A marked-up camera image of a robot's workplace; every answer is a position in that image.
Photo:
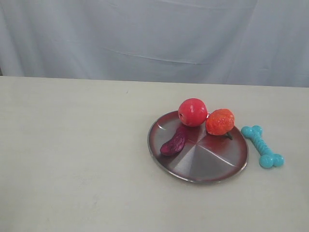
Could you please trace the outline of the teal toy bone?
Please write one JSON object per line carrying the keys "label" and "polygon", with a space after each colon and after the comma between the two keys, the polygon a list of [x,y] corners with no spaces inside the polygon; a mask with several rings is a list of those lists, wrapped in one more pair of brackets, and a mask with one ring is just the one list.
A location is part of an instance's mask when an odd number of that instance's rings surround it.
{"label": "teal toy bone", "polygon": [[260,154],[259,164],[262,168],[281,167],[285,163],[284,157],[274,153],[263,140],[263,129],[260,126],[244,126],[241,129],[241,133],[252,142],[253,146]]}

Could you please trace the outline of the purple toy sweet potato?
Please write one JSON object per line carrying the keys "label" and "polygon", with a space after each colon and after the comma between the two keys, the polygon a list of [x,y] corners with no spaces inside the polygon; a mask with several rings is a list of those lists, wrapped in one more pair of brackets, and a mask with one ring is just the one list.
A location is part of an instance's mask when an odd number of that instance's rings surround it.
{"label": "purple toy sweet potato", "polygon": [[187,139],[186,128],[180,126],[170,140],[165,142],[161,148],[160,153],[164,156],[173,156],[182,151]]}

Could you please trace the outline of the red apple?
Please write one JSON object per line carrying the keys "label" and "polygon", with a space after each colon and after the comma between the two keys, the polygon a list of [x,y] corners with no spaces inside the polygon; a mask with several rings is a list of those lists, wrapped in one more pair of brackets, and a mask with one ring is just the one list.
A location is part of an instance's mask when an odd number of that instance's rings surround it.
{"label": "red apple", "polygon": [[206,120],[207,115],[205,103],[197,98],[186,99],[178,108],[180,121],[188,127],[200,126]]}

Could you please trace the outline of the orange toy strawberry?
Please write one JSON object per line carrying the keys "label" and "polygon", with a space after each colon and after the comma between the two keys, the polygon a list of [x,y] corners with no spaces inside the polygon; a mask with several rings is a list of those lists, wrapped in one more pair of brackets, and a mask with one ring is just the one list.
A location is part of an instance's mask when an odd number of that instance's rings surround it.
{"label": "orange toy strawberry", "polygon": [[214,136],[227,136],[232,140],[230,131],[235,126],[235,116],[229,109],[217,109],[206,119],[206,132]]}

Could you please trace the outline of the round stainless steel plate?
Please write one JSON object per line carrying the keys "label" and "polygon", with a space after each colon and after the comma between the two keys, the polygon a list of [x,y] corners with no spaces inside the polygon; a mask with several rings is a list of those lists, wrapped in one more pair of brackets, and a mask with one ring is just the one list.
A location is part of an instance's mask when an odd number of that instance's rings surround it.
{"label": "round stainless steel plate", "polygon": [[182,151],[173,156],[160,153],[161,146],[170,140],[182,125],[178,112],[158,118],[148,132],[148,148],[155,163],[165,172],[188,182],[210,184],[238,175],[248,163],[248,145],[237,127],[228,136],[213,136],[204,124],[187,128]]}

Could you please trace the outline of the white backdrop cloth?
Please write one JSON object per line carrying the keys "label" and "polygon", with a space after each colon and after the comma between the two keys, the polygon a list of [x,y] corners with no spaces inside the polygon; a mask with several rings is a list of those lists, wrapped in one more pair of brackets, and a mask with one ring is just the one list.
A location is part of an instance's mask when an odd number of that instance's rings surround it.
{"label": "white backdrop cloth", "polygon": [[306,0],[3,0],[6,76],[309,85]]}

